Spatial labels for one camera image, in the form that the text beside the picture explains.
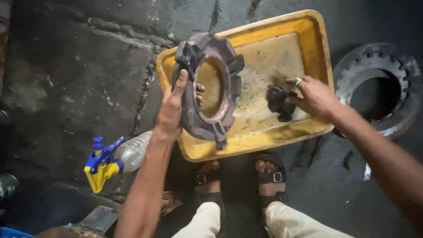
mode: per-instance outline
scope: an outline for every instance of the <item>yellow plastic tray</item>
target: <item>yellow plastic tray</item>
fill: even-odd
[[[235,123],[227,133],[228,145],[216,151],[213,141],[192,137],[185,130],[178,139],[182,155],[191,162],[201,162],[264,150],[323,135],[333,129],[309,118],[278,122],[265,98],[267,85],[286,87],[290,77],[310,75],[333,90],[329,47],[322,16],[314,10],[299,11],[241,26],[217,34],[227,38],[237,54],[242,54],[245,68]],[[163,91],[169,87],[175,64],[176,47],[162,52],[156,61]],[[221,88],[213,63],[204,63],[198,82],[206,87],[201,110],[211,116],[219,107]]]

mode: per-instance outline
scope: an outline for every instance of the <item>clear plastic bottle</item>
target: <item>clear plastic bottle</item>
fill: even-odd
[[[140,167],[153,131],[149,130],[120,145],[113,156],[124,164],[123,172],[132,172]]]

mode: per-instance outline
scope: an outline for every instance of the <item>concrete floor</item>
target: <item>concrete floor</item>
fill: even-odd
[[[2,100],[17,112],[17,129],[21,138],[12,150],[13,159],[9,161],[8,169],[25,181],[43,180],[42,187],[46,188],[49,186],[45,184],[51,181],[87,188],[82,167],[90,150],[91,137],[105,133],[103,136],[112,142],[117,136],[132,136],[154,125],[162,93],[157,78],[148,81],[148,91],[144,87],[146,79],[155,76],[154,72],[148,71],[149,59],[157,54],[156,46],[171,47],[192,33],[220,32],[269,17],[315,9],[325,20],[333,67],[350,50],[372,42],[394,43],[414,56],[418,63],[423,62],[423,5],[417,0],[262,0],[253,12],[248,0],[60,0],[42,5],[44,8],[37,5],[38,8],[27,9],[25,4],[25,1],[17,0],[12,9],[12,16],[14,9],[18,10],[15,11],[15,21],[11,21],[11,47],[7,59],[10,64],[6,65],[5,84],[9,80],[12,83],[10,87],[27,89],[34,86],[31,80],[35,80],[37,90],[30,91],[29,97],[19,97],[22,95],[16,95],[16,92],[8,94],[5,86]],[[33,9],[38,12],[26,14],[28,11],[32,13]],[[88,18],[97,20],[92,21],[95,29],[87,24]],[[143,31],[145,35],[128,36],[122,28],[126,24],[132,26],[135,33]],[[48,27],[54,27],[52,29],[58,34],[50,34],[45,30]],[[44,54],[52,42],[60,42],[57,48],[61,50]],[[84,64],[89,66],[88,69],[83,69]],[[49,83],[44,81],[47,75],[61,89],[50,88]],[[139,82],[143,86],[130,93],[120,91],[135,88]],[[81,85],[92,87],[96,97],[82,102]],[[105,95],[101,97],[103,89],[104,94],[106,90],[109,93],[113,106],[109,106]],[[124,107],[116,107],[117,101],[123,102],[121,105]],[[423,158],[420,145],[422,129],[423,114],[420,113],[411,129],[396,139],[400,146],[417,158]],[[363,181],[365,163],[348,141],[332,134],[325,135],[308,170],[294,167],[294,161],[303,149],[304,142],[300,142],[270,150],[291,171],[287,182],[288,204],[291,207],[355,237],[416,236],[408,221],[384,197],[379,186],[373,180]],[[343,168],[343,158],[350,150],[354,151],[354,156],[351,169],[347,171]],[[221,160],[225,175],[222,192],[227,210],[219,233],[221,237],[263,236],[254,162],[254,155]],[[190,175],[195,167],[195,164],[185,161],[175,147],[168,171],[173,183],[167,186],[184,192],[185,205],[162,219],[155,237],[171,237],[191,220],[195,208]],[[103,196],[125,196],[132,179],[133,175],[111,179]],[[37,191],[45,189],[31,190],[30,194]],[[45,194],[54,194],[56,190],[48,191],[54,192]],[[22,196],[28,197],[28,193],[19,196],[16,201],[25,202]],[[29,210],[31,212],[26,214],[25,220],[15,219],[15,223],[9,225],[22,229],[34,227],[28,224],[36,218],[28,217],[35,217],[32,215],[43,209],[40,203],[35,204],[39,208]],[[79,211],[77,214],[63,212],[60,221],[69,222],[82,219],[91,209],[91,205],[83,202],[77,208],[69,208],[65,202],[42,204],[51,211],[64,208]],[[44,219],[43,223],[40,220],[37,219],[37,229],[24,231],[35,234],[57,225],[59,221],[55,219],[54,223],[51,219]]]

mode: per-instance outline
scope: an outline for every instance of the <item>blue and yellow spray nozzle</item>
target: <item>blue and yellow spray nozzle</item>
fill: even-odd
[[[113,144],[105,147],[102,137],[94,138],[93,152],[88,158],[84,171],[94,193],[103,189],[106,179],[123,170],[124,164],[120,160],[111,162],[111,155],[124,142],[121,136]]]

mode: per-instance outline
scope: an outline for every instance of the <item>sandal buckle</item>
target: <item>sandal buckle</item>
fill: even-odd
[[[205,183],[207,183],[206,175],[205,174],[199,174],[199,175],[197,175],[197,183],[198,184],[205,184]]]
[[[282,182],[282,174],[280,172],[273,173],[273,182]]]

